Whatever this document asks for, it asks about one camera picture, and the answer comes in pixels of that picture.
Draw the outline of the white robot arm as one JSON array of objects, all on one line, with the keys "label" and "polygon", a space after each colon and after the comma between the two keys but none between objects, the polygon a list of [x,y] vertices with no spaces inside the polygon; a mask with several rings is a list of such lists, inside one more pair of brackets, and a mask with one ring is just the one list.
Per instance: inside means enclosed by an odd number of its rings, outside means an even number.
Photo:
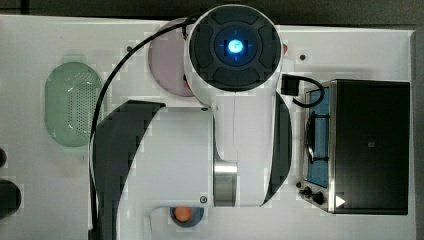
[{"label": "white robot arm", "polygon": [[96,127],[90,240],[152,240],[158,208],[259,207],[287,178],[292,127],[275,25],[234,4],[185,24],[184,75],[199,104],[129,100]]}]

